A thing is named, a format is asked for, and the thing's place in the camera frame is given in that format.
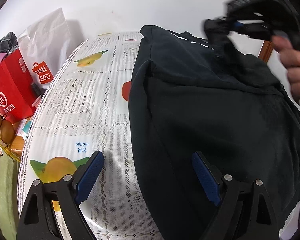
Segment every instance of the white wall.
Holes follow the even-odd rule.
[[[62,7],[74,43],[97,34],[139,30],[155,24],[202,37],[201,21],[223,15],[226,0],[8,0],[0,10],[0,38],[17,36],[30,24]],[[258,55],[262,41],[234,34],[239,50]]]

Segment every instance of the plastic bag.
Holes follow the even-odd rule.
[[[48,88],[73,50],[62,8],[26,28],[18,44],[32,78],[41,88]]]

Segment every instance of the blue gripper pad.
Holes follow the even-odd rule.
[[[77,205],[80,205],[81,202],[87,200],[92,187],[102,170],[104,162],[105,159],[103,157],[103,154],[102,152],[99,152],[93,162],[87,168],[86,172],[77,185],[77,195],[74,199]]]
[[[219,185],[197,152],[192,155],[192,166],[208,199],[218,206],[221,202]]]

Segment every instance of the green cloth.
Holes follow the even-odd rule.
[[[6,154],[0,158],[0,230],[7,240],[17,236],[17,163]]]

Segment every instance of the finger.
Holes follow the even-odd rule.
[[[300,67],[289,68],[287,78],[290,84],[300,83]]]
[[[300,67],[300,51],[285,49],[280,53],[280,61],[285,68]]]
[[[272,36],[271,37],[271,41],[273,43],[274,49],[277,52],[280,52],[283,49],[292,49],[292,45],[291,42],[281,36]]]
[[[294,83],[290,86],[292,98],[299,103],[300,100],[300,83]]]

